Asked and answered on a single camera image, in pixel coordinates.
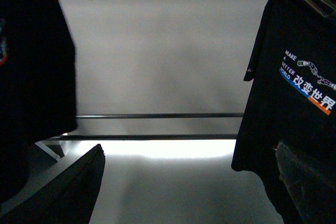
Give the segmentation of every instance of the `clothing rack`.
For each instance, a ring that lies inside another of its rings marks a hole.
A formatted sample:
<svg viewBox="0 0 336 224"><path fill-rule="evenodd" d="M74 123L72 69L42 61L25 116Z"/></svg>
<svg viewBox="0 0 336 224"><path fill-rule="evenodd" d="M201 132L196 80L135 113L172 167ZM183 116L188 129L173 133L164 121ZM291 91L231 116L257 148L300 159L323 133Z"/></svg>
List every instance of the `clothing rack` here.
<svg viewBox="0 0 336 224"><path fill-rule="evenodd" d="M243 113L168 113L168 114L92 114L77 119L177 119L177 118L242 118ZM76 140L219 140L236 139L237 134L166 134L166 135L62 135L59 141Z"/></svg>

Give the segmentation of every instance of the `black t-shirt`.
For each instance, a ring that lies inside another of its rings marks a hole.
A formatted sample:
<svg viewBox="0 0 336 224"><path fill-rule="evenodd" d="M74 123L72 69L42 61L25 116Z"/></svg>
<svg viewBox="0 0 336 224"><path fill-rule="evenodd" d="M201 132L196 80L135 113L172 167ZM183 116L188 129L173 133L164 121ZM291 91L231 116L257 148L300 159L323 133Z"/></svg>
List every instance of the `black t-shirt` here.
<svg viewBox="0 0 336 224"><path fill-rule="evenodd" d="M303 0L269 0L244 80L254 79L232 168L256 171L279 141L335 164L336 22Z"/></svg>
<svg viewBox="0 0 336 224"><path fill-rule="evenodd" d="M75 46L58 0L0 0L0 139L76 128Z"/></svg>

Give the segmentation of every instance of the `white wall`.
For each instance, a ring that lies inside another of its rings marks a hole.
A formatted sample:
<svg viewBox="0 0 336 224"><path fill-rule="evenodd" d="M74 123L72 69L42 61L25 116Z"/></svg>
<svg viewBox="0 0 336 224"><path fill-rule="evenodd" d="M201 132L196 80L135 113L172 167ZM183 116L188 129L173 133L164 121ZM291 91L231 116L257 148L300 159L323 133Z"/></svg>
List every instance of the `white wall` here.
<svg viewBox="0 0 336 224"><path fill-rule="evenodd" d="M79 114L243 112L267 0L60 0ZM81 134L237 133L240 119L80 121Z"/></svg>

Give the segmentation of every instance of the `orange stripe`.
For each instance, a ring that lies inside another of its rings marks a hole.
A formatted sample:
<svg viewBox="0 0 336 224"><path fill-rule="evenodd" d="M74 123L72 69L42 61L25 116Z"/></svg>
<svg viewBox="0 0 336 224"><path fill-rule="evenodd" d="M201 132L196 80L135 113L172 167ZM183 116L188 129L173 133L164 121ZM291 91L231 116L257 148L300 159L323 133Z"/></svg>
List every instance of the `orange stripe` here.
<svg viewBox="0 0 336 224"><path fill-rule="evenodd" d="M322 110L325 114L329 115L330 110L326 110L325 107L321 106L317 101L315 101L312 97L308 98L309 101L311 101L313 104L315 104L316 107L318 107L320 110Z"/></svg>

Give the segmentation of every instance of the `printed logo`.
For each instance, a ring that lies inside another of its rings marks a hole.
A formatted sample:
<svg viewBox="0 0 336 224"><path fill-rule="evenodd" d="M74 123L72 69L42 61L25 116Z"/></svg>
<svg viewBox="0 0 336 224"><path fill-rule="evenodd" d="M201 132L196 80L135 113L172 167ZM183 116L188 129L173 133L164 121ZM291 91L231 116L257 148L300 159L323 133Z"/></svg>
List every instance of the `printed logo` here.
<svg viewBox="0 0 336 224"><path fill-rule="evenodd" d="M0 66L5 64L8 60L7 40L3 34L5 24L6 21L4 19L0 19Z"/></svg>
<svg viewBox="0 0 336 224"><path fill-rule="evenodd" d="M286 50L285 54L293 61L297 61L298 67L310 67L311 73L318 78L317 84L325 85L336 91L336 84L320 76L317 67L310 61L297 60L298 57ZM299 91L304 97L306 97L312 104L318 107L325 114L330 115L333 106L336 101L328 95L323 94L318 88L314 87L311 82L308 82L306 78L297 74L293 68L289 66L289 63L285 63L286 57L283 59L282 66L280 68L281 76L291 84L297 91Z"/></svg>

